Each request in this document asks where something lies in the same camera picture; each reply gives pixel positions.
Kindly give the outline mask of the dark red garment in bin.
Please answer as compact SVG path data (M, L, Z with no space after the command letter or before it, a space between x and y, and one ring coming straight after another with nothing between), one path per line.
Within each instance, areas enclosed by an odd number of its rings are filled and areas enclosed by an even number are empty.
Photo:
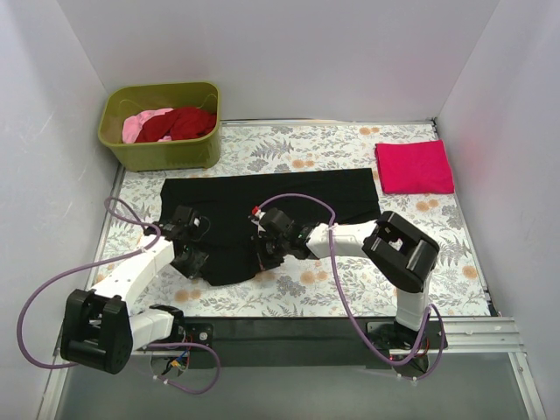
M208 135L216 123L217 115L203 108L173 108L171 112L146 122L135 143L198 139Z

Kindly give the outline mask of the folded magenta t shirt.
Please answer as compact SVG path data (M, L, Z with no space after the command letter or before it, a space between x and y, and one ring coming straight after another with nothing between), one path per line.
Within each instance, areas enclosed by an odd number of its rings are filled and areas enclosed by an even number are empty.
M381 189L386 194L453 194L452 168L441 139L374 148Z

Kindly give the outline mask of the olive green plastic bin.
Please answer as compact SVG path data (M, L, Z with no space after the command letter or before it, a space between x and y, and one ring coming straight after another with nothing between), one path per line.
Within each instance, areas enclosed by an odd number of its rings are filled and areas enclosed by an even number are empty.
M205 136L167 142L125 143L126 118L145 110L195 107L221 116L221 94L209 81L190 81L123 87L105 104L98 138L131 172L209 168L221 156L221 125L217 122Z

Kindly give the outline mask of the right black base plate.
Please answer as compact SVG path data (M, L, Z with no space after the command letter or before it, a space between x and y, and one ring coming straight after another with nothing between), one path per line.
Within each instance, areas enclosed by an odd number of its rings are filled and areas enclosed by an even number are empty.
M366 335L380 350L411 350L417 339L417 332L408 327L398 325L393 319L382 318L378 321L366 323ZM423 351L425 345L429 349L438 349L442 339L439 323L429 321L423 331L419 348Z

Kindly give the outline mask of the pink garment in bin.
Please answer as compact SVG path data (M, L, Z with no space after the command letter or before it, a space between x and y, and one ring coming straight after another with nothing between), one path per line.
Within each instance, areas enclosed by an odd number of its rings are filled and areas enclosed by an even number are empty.
M139 114L126 118L122 126L122 142L124 144L133 144L146 122L155 116L161 116L171 111L172 108L144 110Z

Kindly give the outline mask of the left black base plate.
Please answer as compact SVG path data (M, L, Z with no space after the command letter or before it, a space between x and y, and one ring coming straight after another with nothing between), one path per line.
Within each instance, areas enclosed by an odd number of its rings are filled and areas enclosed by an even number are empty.
M178 328L178 336L185 342L211 347L213 345L214 326L200 322L186 323Z

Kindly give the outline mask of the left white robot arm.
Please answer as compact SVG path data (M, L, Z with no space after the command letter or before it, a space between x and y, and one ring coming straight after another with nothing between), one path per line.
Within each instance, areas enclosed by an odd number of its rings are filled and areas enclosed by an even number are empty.
M194 244L209 228L209 219L188 206L178 206L169 220L146 227L138 255L125 259L90 290L76 289L67 298L61 357L115 375L137 349L184 341L180 309L153 304L134 315L131 306L168 266L183 270L186 277L197 275L207 254Z

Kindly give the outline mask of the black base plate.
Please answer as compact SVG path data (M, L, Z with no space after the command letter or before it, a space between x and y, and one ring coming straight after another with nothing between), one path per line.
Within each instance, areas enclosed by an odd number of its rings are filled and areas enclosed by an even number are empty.
M380 350L411 350L417 339L417 332L408 327L398 325L393 319L382 318L378 321L366 323L366 335ZM429 321L423 331L419 348L423 351L425 345L429 349L438 349L442 339L439 323Z
M178 336L185 342L211 347L213 345L214 326L200 322L186 323L178 328Z

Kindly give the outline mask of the aluminium frame rail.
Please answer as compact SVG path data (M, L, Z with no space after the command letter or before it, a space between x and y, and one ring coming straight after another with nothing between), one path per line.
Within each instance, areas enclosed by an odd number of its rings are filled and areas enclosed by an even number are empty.
M358 318L357 326L343 318L183 318L186 323L209 323L213 325L213 345L218 354L224 354L227 348L239 348L249 354L262 348L265 355L273 351L282 353L302 351L311 353L324 347L331 351L348 354L352 349L369 351L375 347L386 356L414 354L421 355L429 351L426 344L422 351L419 346L424 329L417 333L416 342L411 350L380 350L366 335L366 323L382 318ZM515 352L522 348L522 339L513 320L508 318L448 318L438 320L435 316L430 321L439 323L442 339L439 345L449 351L460 353L489 351L497 353ZM159 342L134 352L147 350L172 351L181 344L190 343L203 349L205 346L193 342Z

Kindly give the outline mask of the black t shirt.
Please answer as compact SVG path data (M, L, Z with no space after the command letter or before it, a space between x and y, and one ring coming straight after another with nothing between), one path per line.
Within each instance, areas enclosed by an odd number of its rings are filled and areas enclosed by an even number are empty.
M256 226L249 215L269 198L300 223L326 223L331 212L339 224L363 223L381 214L369 169L168 178L160 198L161 221L170 220L179 206L203 216L205 234L196 247L208 258L199 274L212 286L242 283L259 272L252 241Z

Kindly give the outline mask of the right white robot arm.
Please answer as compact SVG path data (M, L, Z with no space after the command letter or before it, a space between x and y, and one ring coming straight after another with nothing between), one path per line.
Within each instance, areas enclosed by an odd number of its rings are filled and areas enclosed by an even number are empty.
M395 323L411 332L421 330L440 247L401 215L386 211L359 224L303 225L277 208L267 212L255 208L251 220L257 225L254 241L261 270L280 266L286 256L368 259L396 287Z

